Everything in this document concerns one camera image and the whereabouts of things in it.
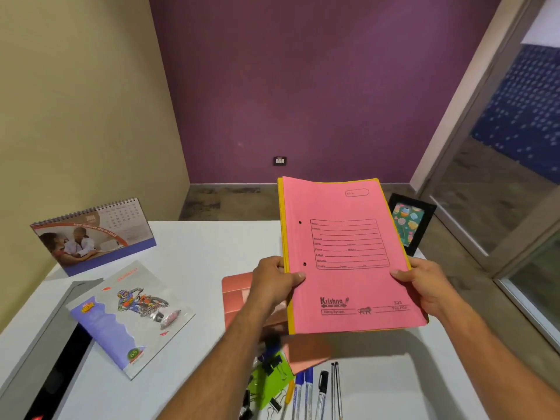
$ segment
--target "wall socket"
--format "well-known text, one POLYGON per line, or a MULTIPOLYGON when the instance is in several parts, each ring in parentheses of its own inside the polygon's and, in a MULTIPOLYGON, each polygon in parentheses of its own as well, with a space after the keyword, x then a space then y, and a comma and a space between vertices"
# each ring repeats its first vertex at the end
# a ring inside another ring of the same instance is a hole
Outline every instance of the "wall socket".
POLYGON ((274 156, 272 158, 272 166, 286 166, 288 158, 286 156, 274 156))

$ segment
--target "white desk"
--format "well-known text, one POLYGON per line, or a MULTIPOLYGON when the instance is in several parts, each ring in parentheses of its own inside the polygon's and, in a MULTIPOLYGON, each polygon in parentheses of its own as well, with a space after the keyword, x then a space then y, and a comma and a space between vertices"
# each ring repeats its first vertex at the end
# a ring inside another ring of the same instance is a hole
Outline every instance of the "white desk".
MULTIPOLYGON (((72 278, 59 268, 53 270, 0 335, 0 383, 8 379, 73 281, 108 277, 138 259, 180 291, 196 316, 132 381, 93 344, 66 392, 58 418, 141 420, 158 414, 224 331, 222 278, 251 271, 260 258, 281 255, 282 249, 278 221, 152 222, 150 226, 157 247, 72 278)), ((418 329, 333 335, 331 340, 340 362, 346 419, 488 418, 435 318, 418 329)), ((330 372, 330 361, 315 368, 315 383, 320 370, 330 372)), ((314 410, 317 395, 315 385, 314 410)), ((330 419, 330 389, 325 419, 330 419)))

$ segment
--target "black picture frame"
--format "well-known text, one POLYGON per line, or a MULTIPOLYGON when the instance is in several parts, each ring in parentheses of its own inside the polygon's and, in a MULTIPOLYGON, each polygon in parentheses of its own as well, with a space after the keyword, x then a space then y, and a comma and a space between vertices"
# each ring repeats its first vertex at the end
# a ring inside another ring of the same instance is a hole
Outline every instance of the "black picture frame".
POLYGON ((393 219, 393 211, 395 210, 395 206, 397 203, 403 203, 405 205, 412 206, 414 208, 419 208, 424 211, 424 216, 418 224, 418 228, 416 232, 414 232, 414 236, 412 237, 412 241, 408 246, 404 246, 404 251, 407 253, 408 256, 414 256, 416 253, 416 249, 428 228, 428 224, 430 224, 430 220, 434 212, 436 211, 437 206, 431 203, 423 202, 422 200, 413 199, 412 197, 403 196, 402 194, 392 193, 391 197, 389 198, 388 205, 389 210, 391 211, 391 219, 393 219))

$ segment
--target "picture frame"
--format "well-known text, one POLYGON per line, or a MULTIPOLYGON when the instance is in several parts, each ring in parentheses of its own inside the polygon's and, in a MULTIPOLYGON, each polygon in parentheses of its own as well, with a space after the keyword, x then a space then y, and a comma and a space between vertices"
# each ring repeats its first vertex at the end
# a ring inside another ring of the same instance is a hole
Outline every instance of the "picture frame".
POLYGON ((414 256, 437 206, 397 193, 391 194, 387 204, 404 251, 414 256))

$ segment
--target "left hand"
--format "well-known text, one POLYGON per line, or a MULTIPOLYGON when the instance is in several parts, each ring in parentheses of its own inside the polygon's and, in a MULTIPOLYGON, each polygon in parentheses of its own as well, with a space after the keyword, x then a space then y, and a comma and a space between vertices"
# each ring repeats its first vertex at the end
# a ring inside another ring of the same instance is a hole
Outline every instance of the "left hand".
POLYGON ((261 259, 253 270, 249 301, 265 304, 270 311, 286 300, 290 291, 305 280, 305 273, 285 273, 284 259, 281 256, 270 256, 261 259))

